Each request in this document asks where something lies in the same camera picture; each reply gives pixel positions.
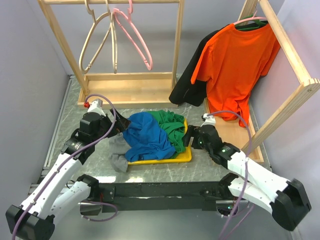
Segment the yellow plastic tray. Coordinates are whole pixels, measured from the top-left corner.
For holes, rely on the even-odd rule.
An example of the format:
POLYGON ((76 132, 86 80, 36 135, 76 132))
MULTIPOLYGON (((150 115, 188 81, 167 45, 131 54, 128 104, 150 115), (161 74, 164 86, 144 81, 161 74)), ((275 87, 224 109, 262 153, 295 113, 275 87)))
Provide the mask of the yellow plastic tray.
MULTIPOLYGON (((185 130, 184 133, 187 131, 187 121, 184 119, 184 126, 185 130)), ((191 148, 189 146, 185 147, 185 151, 182 153, 177 153, 168 159, 162 160, 139 160, 136 162, 129 162, 128 165, 130 166, 139 166, 139 165, 157 165, 157 164, 173 164, 173 163, 187 163, 190 162, 192 159, 191 148)))

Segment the blue tank top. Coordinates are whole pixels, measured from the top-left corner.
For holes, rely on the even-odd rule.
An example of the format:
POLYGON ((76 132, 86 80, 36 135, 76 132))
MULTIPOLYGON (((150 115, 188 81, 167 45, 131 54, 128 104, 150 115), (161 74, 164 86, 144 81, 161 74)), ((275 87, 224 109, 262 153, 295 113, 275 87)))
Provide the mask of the blue tank top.
POLYGON ((130 124, 123 132, 123 138, 130 146, 125 153, 128 162, 164 160, 176 153, 168 134, 150 113, 134 113, 128 119, 130 124))

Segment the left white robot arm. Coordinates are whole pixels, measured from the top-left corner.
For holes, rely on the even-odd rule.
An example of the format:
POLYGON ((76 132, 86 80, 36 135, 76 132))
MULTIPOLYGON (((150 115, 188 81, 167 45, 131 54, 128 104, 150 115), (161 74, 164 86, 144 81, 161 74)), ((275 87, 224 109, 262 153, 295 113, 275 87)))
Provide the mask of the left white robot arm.
POLYGON ((38 187, 19 206, 8 208, 5 216, 13 239, 48 240, 61 218, 78 203, 104 204, 99 181, 87 174, 78 177, 65 193, 61 191, 92 155, 97 143, 124 132, 130 125, 130 120, 116 110, 110 112, 113 120, 103 110, 85 113, 38 187))

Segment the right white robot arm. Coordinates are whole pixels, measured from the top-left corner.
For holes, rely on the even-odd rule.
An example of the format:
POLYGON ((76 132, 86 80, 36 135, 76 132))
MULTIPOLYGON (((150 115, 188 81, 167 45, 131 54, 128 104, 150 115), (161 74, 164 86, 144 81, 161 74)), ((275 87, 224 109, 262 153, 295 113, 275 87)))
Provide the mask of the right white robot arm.
POLYGON ((223 142, 213 125, 189 125, 182 141, 185 146, 206 151, 216 164, 230 171, 220 181, 222 198, 243 198, 265 209, 288 231, 293 231, 311 211, 307 192, 299 180, 278 176, 246 157, 233 144, 223 142))

